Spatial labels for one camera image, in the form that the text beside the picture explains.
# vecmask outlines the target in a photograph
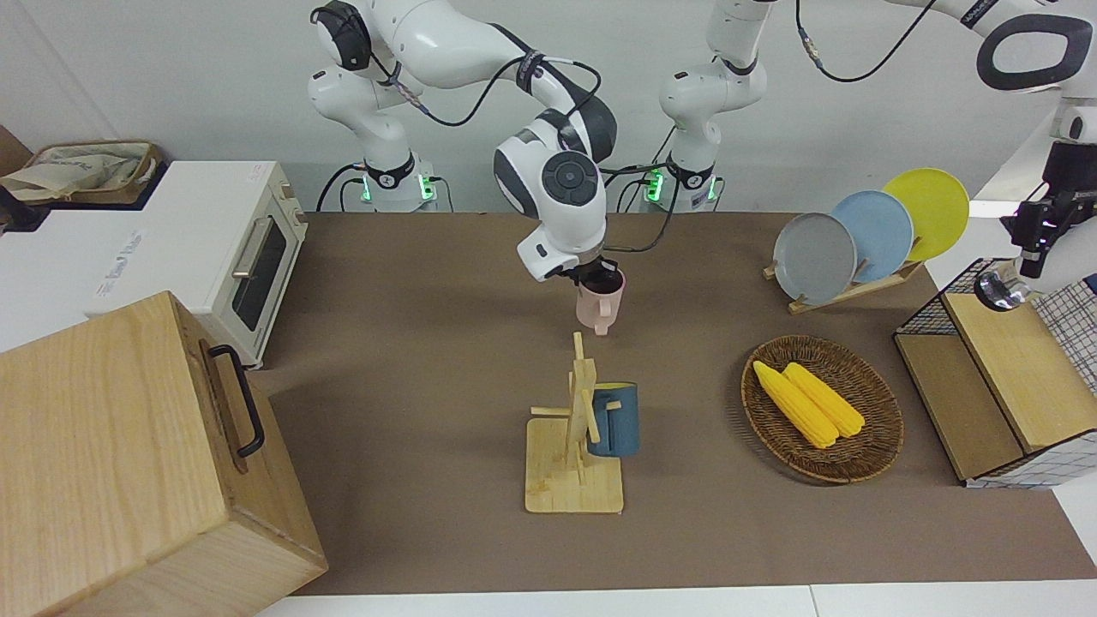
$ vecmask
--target woven tray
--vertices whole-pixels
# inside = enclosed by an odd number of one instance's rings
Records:
[[[762,390],[755,360],[778,371],[800,362],[864,416],[864,428],[853,437],[839,437],[825,450],[814,448]],[[816,480],[838,484],[869,480],[890,468],[903,448],[903,416],[891,389],[868,362],[837,343],[785,336],[762,345],[747,360],[740,393],[750,427],[762,444],[782,462]]]

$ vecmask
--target corn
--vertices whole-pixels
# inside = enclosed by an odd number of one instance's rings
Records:
[[[823,414],[837,427],[838,435],[852,437],[864,427],[864,416],[855,410],[840,394],[835,392],[833,388],[827,385],[826,382],[812,374],[804,367],[792,362],[784,369],[783,374],[793,385],[803,391],[808,399],[818,405]]]
[[[834,446],[838,429],[806,394],[765,362],[755,361],[754,369],[766,394],[812,446],[821,450]]]

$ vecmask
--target blue plate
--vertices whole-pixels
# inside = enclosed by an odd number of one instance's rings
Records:
[[[868,260],[853,282],[879,281],[903,267],[914,244],[914,223],[903,202],[883,191],[861,191],[841,200],[830,215],[853,236],[857,259]]]

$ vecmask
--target table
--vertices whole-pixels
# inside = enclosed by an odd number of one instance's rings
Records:
[[[811,314],[760,277],[788,215],[676,218],[625,256],[604,380],[640,383],[621,516],[522,509],[524,423],[562,396],[574,291],[528,279],[516,215],[318,215],[271,337],[271,393],[331,570],[305,594],[1094,577],[1050,492],[960,489],[891,341],[928,277]],[[611,217],[645,244],[658,215]],[[842,343],[895,392],[906,445],[818,487],[750,447],[738,379],[784,334]]]

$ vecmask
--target oven door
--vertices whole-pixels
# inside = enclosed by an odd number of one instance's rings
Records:
[[[252,222],[220,308],[222,323],[235,340],[247,344],[240,351],[252,364],[260,362],[301,248],[285,212],[269,192],[264,199],[268,205]]]

